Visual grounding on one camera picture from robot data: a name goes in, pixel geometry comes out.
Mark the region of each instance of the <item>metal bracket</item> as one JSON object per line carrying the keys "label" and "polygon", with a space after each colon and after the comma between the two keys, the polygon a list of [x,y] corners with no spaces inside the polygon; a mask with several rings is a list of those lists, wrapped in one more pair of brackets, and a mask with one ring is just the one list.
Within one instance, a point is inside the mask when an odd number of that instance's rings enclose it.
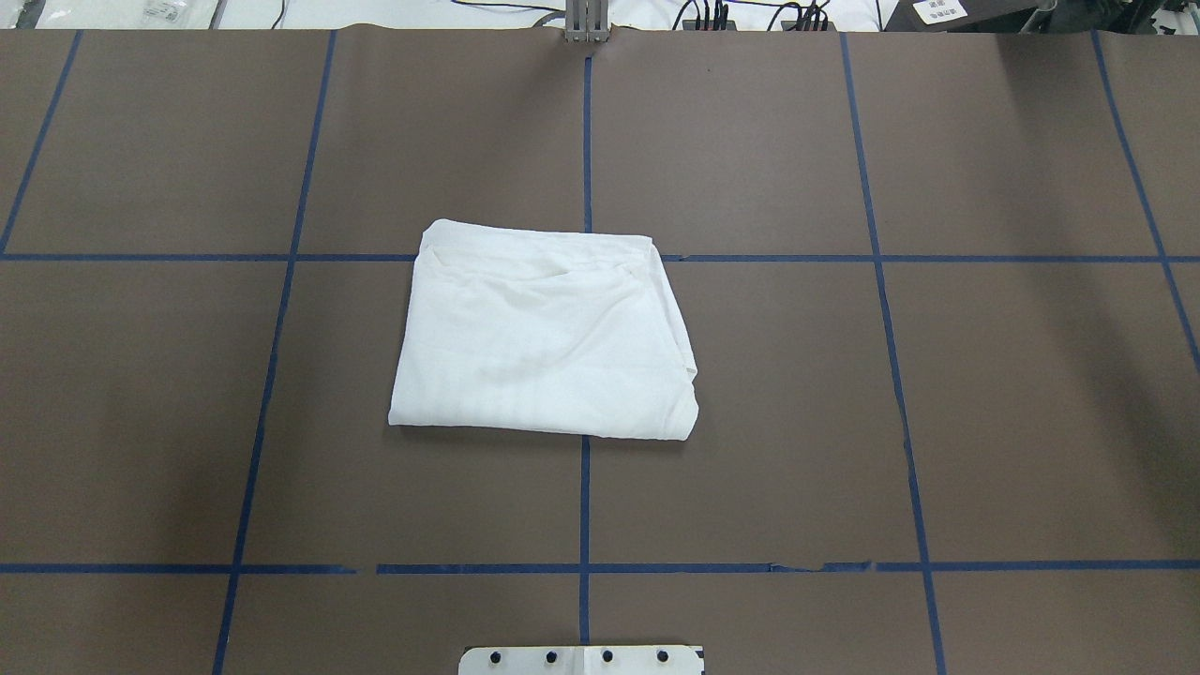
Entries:
{"label": "metal bracket", "polygon": [[458,675],[703,675],[704,650],[684,645],[622,647],[474,647]]}
{"label": "metal bracket", "polygon": [[566,0],[566,41],[607,42],[608,0]]}

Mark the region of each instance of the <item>black cable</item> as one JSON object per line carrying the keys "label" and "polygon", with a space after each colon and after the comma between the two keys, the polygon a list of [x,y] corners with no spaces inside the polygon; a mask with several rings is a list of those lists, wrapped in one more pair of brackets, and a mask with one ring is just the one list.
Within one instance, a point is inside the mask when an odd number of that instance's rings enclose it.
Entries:
{"label": "black cable", "polygon": [[280,16],[275,17],[275,23],[271,24],[271,30],[280,28],[280,23],[283,20],[283,14],[288,11],[288,0],[280,0]]}
{"label": "black cable", "polygon": [[692,7],[696,7],[696,24],[697,24],[697,28],[698,28],[698,24],[700,24],[700,5],[696,2],[696,0],[685,0],[684,4],[683,4],[683,7],[679,7],[679,13],[676,14],[676,23],[671,24],[671,30],[676,30],[676,29],[679,28],[679,22],[683,19],[683,13],[685,11],[688,11],[688,5],[691,5]]}
{"label": "black cable", "polygon": [[455,5],[464,7],[512,7],[514,10],[541,10],[542,12],[562,12],[558,7],[545,5],[516,5],[512,2],[475,2],[474,0],[450,0]]}
{"label": "black cable", "polygon": [[800,23],[800,14],[803,14],[804,7],[800,7],[799,2],[784,2],[782,5],[773,5],[773,7],[775,7],[775,13],[772,14],[770,23],[767,24],[767,30],[770,30],[770,29],[775,28],[775,19],[778,19],[779,14],[784,10],[786,10],[788,7],[792,7],[792,8],[796,10],[796,23]]}
{"label": "black cable", "polygon": [[565,19],[565,18],[566,18],[566,12],[563,12],[562,10],[554,11],[534,22],[533,28],[541,28],[552,20]]}

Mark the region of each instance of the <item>grid line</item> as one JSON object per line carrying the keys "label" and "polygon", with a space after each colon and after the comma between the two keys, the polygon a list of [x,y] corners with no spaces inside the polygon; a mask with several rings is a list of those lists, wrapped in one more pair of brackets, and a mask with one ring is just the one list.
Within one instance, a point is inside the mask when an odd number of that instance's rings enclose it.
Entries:
{"label": "grid line", "polygon": [[263,438],[266,435],[266,411],[271,404],[275,388],[275,374],[280,359],[280,339],[283,335],[283,321],[288,313],[288,299],[292,294],[292,280],[295,275],[296,256],[300,251],[300,235],[304,232],[305,210],[308,204],[308,189],[312,185],[312,167],[317,160],[317,141],[320,138],[320,121],[325,110],[325,94],[329,91],[329,76],[334,64],[334,48],[337,44],[337,31],[329,31],[329,43],[325,48],[325,66],[320,76],[320,90],[317,94],[317,110],[312,120],[312,136],[308,139],[308,156],[305,161],[304,179],[300,184],[300,199],[296,204],[296,220],[292,231],[292,247],[288,251],[288,268],[283,274],[283,289],[280,292],[280,311],[275,317],[275,334],[271,338],[271,352],[266,363],[266,380],[263,384],[263,400],[258,408],[258,425],[254,430],[254,446],[250,455],[250,471],[246,476],[246,491],[242,496],[241,515],[238,519],[238,536],[233,549],[233,569],[229,572],[229,585],[226,590],[224,611],[221,616],[221,631],[217,635],[216,655],[212,658],[212,675],[221,675],[224,668],[226,649],[229,645],[229,629],[233,625],[233,610],[238,601],[238,581],[241,577],[241,563],[246,552],[246,533],[250,530],[250,515],[254,503],[254,486],[258,482],[258,467],[263,456]]}
{"label": "grid line", "polygon": [[[583,59],[583,233],[592,233],[592,56]],[[580,437],[580,644],[592,644],[592,438]]]}
{"label": "grid line", "polygon": [[[145,562],[6,562],[0,574],[229,574],[232,565]],[[240,574],[356,574],[341,565],[244,565]]]}
{"label": "grid line", "polygon": [[25,163],[25,173],[22,174],[20,184],[17,186],[17,195],[12,199],[8,220],[4,225],[4,233],[0,234],[0,253],[4,253],[5,249],[8,247],[8,238],[12,237],[12,229],[17,226],[17,214],[20,213],[20,203],[25,201],[25,190],[29,189],[29,181],[34,178],[34,167],[37,166],[37,157],[42,154],[42,144],[46,143],[46,135],[50,131],[50,121],[54,120],[54,113],[59,108],[59,100],[62,98],[62,90],[67,85],[67,76],[71,74],[71,66],[74,64],[74,56],[79,52],[79,42],[82,40],[83,31],[77,30],[74,37],[71,38],[71,49],[67,50],[67,58],[62,62],[62,72],[59,73],[59,82],[54,85],[54,95],[50,96],[50,103],[46,107],[46,117],[42,118],[42,126],[37,130],[34,149],[29,153],[29,162]]}
{"label": "grid line", "polygon": [[1104,48],[1100,47],[1100,34],[1096,30],[1092,30],[1092,48],[1096,50],[1096,65],[1100,71],[1104,97],[1108,98],[1109,112],[1112,113],[1112,126],[1116,127],[1117,139],[1121,142],[1121,151],[1124,153],[1126,163],[1129,165],[1129,177],[1133,179],[1133,186],[1138,191],[1138,201],[1141,202],[1141,211],[1146,216],[1146,226],[1150,228],[1150,235],[1154,240],[1154,249],[1158,251],[1158,259],[1163,265],[1163,275],[1166,276],[1166,286],[1171,291],[1171,301],[1175,303],[1175,312],[1180,317],[1183,338],[1187,340],[1188,350],[1192,352],[1192,363],[1196,371],[1200,372],[1200,347],[1196,346],[1196,338],[1192,331],[1192,322],[1188,321],[1188,312],[1183,307],[1180,287],[1175,283],[1175,273],[1171,271],[1171,263],[1166,257],[1166,246],[1163,245],[1163,235],[1158,232],[1154,211],[1150,208],[1150,198],[1146,196],[1146,186],[1141,183],[1141,172],[1138,171],[1138,162],[1133,157],[1129,138],[1126,136],[1124,125],[1121,123],[1121,112],[1117,109],[1117,100],[1112,95],[1112,84],[1109,82],[1109,68],[1104,62]]}
{"label": "grid line", "polygon": [[[828,562],[818,568],[787,567],[774,562],[593,562],[589,574],[895,574],[920,573],[919,561]],[[931,561],[934,572],[1171,572],[1200,571],[1200,558],[1118,558],[1118,560],[964,560]],[[208,563],[136,563],[136,562],[7,562],[0,563],[0,575],[12,574],[122,574],[122,575],[224,575],[232,565]],[[242,565],[241,575],[353,575],[359,571],[341,565]],[[379,577],[476,577],[580,573],[574,562],[500,562],[500,563],[379,563]]]}
{"label": "grid line", "polygon": [[934,572],[929,567],[929,542],[925,538],[925,516],[920,506],[920,485],[917,480],[917,460],[912,452],[912,432],[908,428],[908,408],[905,405],[904,382],[900,378],[900,358],[896,354],[895,330],[892,325],[892,309],[888,305],[887,280],[883,275],[883,258],[880,250],[880,234],[875,226],[875,203],[871,199],[871,181],[866,172],[866,153],[863,149],[863,130],[858,118],[858,101],[854,96],[854,73],[850,59],[850,43],[845,32],[838,34],[841,42],[841,61],[846,72],[846,96],[850,102],[850,121],[854,132],[854,153],[858,155],[858,177],[863,186],[863,208],[866,214],[866,229],[871,239],[871,255],[875,263],[875,285],[880,295],[880,311],[883,315],[883,335],[888,345],[888,363],[892,370],[892,388],[895,393],[896,407],[900,411],[900,425],[904,430],[904,453],[908,464],[908,496],[912,502],[912,520],[917,533],[917,552],[920,556],[922,581],[925,585],[925,611],[929,615],[929,632],[932,639],[934,662],[937,675],[946,675],[946,652],[942,647],[942,626],[937,617],[937,596],[934,590]]}
{"label": "grid line", "polygon": [[[874,264],[1198,264],[1200,256],[1009,256],[941,253],[662,253],[665,263]],[[260,263],[288,262],[288,253],[0,253],[0,262]],[[296,253],[298,263],[410,263],[416,253]]]}

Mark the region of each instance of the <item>white towel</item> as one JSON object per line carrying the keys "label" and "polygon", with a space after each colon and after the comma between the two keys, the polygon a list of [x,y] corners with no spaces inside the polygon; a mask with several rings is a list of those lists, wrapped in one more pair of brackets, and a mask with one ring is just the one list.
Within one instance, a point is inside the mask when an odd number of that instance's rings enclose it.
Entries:
{"label": "white towel", "polygon": [[413,265],[388,423],[682,441],[695,376],[648,237],[439,220]]}

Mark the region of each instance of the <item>label sticker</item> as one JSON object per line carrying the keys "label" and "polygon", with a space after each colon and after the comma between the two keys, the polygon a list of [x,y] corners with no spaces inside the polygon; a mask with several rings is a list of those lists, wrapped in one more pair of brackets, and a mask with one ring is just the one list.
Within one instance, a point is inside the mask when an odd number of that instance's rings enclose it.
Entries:
{"label": "label sticker", "polygon": [[917,16],[925,22],[925,25],[953,22],[967,16],[967,11],[962,8],[959,0],[924,0],[913,2],[912,8],[917,11]]}
{"label": "label sticker", "polygon": [[182,16],[186,4],[178,0],[146,0],[142,13],[151,19],[162,19],[167,23],[178,23]]}

